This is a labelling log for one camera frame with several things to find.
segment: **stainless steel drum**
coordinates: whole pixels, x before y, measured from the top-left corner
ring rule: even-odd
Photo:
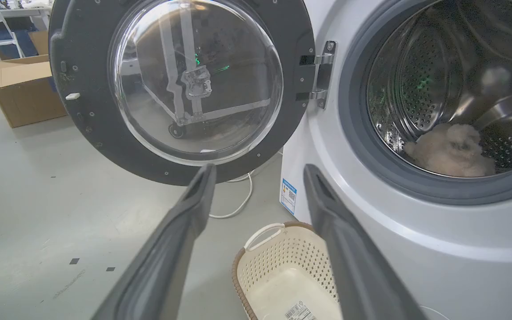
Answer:
[[[384,143],[413,165],[402,150],[405,142],[440,123],[473,125],[481,134],[483,155],[495,160],[500,174],[512,170],[512,56],[492,45],[501,39],[512,45],[507,37],[512,20],[503,19],[501,31],[489,29],[496,40],[486,45],[464,10],[470,5],[487,10],[476,14],[484,17],[493,7],[512,8],[512,2],[490,1],[488,9],[487,1],[468,2],[437,2],[388,37],[370,72],[368,112]]]

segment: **open washing machine door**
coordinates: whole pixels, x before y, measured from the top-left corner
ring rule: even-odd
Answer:
[[[80,132],[122,168],[174,185],[204,164],[223,182],[268,160],[317,97],[323,61],[302,0],[57,0],[49,37]]]

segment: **white cable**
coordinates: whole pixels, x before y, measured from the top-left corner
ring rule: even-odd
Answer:
[[[250,191],[248,191],[248,195],[246,196],[246,199],[244,199],[242,204],[236,210],[234,210],[232,213],[229,213],[227,215],[224,215],[224,216],[209,215],[209,217],[211,217],[213,219],[227,219],[227,218],[234,217],[234,216],[238,215],[238,213],[240,213],[242,211],[242,209],[244,209],[244,206],[246,205],[246,203],[248,203],[248,200],[252,196],[252,188],[253,188],[252,173],[253,172],[254,172],[254,170],[252,170],[251,172],[249,172],[246,176],[243,176],[242,178],[237,178],[237,179],[227,181],[227,182],[240,182],[240,181],[246,180],[247,178],[248,178],[248,180],[250,180]]]

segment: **basket handle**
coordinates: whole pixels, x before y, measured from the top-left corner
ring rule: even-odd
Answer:
[[[285,224],[283,223],[272,223],[272,224],[269,224],[269,225],[266,225],[266,227],[263,227],[262,229],[256,231],[256,233],[254,233],[254,235],[252,235],[252,237],[250,237],[250,239],[248,239],[248,241],[246,241],[246,244],[244,245],[244,250],[250,252],[254,249],[256,249],[257,247],[260,247],[261,245],[263,245],[264,243],[272,240],[272,238],[276,237],[277,235],[279,235],[280,233],[282,233],[282,229],[284,229],[286,227]],[[276,233],[274,233],[273,235],[267,237],[266,239],[264,239],[263,241],[260,241],[258,244],[252,246],[252,243],[258,239],[258,237],[260,237],[261,235],[264,234],[264,232],[266,231],[270,231],[270,230],[273,230],[273,229],[278,229],[278,231],[276,231]]]

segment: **table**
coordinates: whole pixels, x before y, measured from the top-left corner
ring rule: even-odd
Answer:
[[[42,24],[32,19],[33,24],[39,30],[48,30],[51,8],[3,9],[0,10],[0,12],[4,18],[15,18],[18,16],[30,16],[31,18],[40,17]]]

